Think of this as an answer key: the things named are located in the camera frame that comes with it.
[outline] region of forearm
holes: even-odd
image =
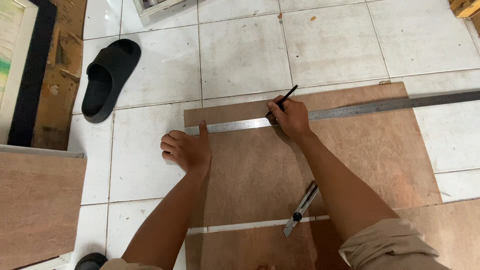
[[[173,268],[207,172],[208,168],[193,169],[175,185],[140,226],[122,259]]]
[[[344,240],[380,220],[398,218],[313,132],[302,136],[297,144],[309,163],[330,219]]]

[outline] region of plywood board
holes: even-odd
[[[297,96],[309,111],[406,98],[403,83]],[[264,117],[265,102],[186,110],[185,126]],[[441,203],[412,109],[310,122],[320,140],[392,208]],[[191,227],[290,218],[313,181],[305,157],[279,127],[210,134],[212,171]],[[309,216],[327,214],[321,196]]]
[[[73,251],[86,160],[0,153],[0,270]]]
[[[476,270],[480,265],[480,200],[398,210],[425,234],[451,269]],[[342,241],[330,220],[299,223],[287,239],[283,225],[202,233],[185,239],[187,270],[350,269],[338,253]]]

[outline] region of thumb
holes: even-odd
[[[207,122],[205,120],[200,121],[198,129],[200,130],[200,138],[206,137],[208,139]]]
[[[267,107],[279,121],[282,121],[287,116],[273,101],[268,102]]]

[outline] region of black knob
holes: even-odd
[[[301,214],[298,212],[293,213],[293,220],[300,221],[302,218]]]

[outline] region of black pencil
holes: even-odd
[[[278,107],[279,107],[282,111],[285,111],[285,109],[283,108],[282,103],[283,103],[285,100],[287,100],[288,96],[290,96],[290,94],[293,93],[293,91],[295,91],[295,89],[297,89],[297,87],[299,87],[299,86],[298,86],[298,85],[295,85],[295,86],[292,88],[292,90],[290,90],[290,92],[288,92],[288,94],[286,94],[281,100],[279,100],[279,101],[276,103],[276,104],[278,105]],[[265,117],[269,116],[270,114],[272,114],[271,111],[269,111]]]

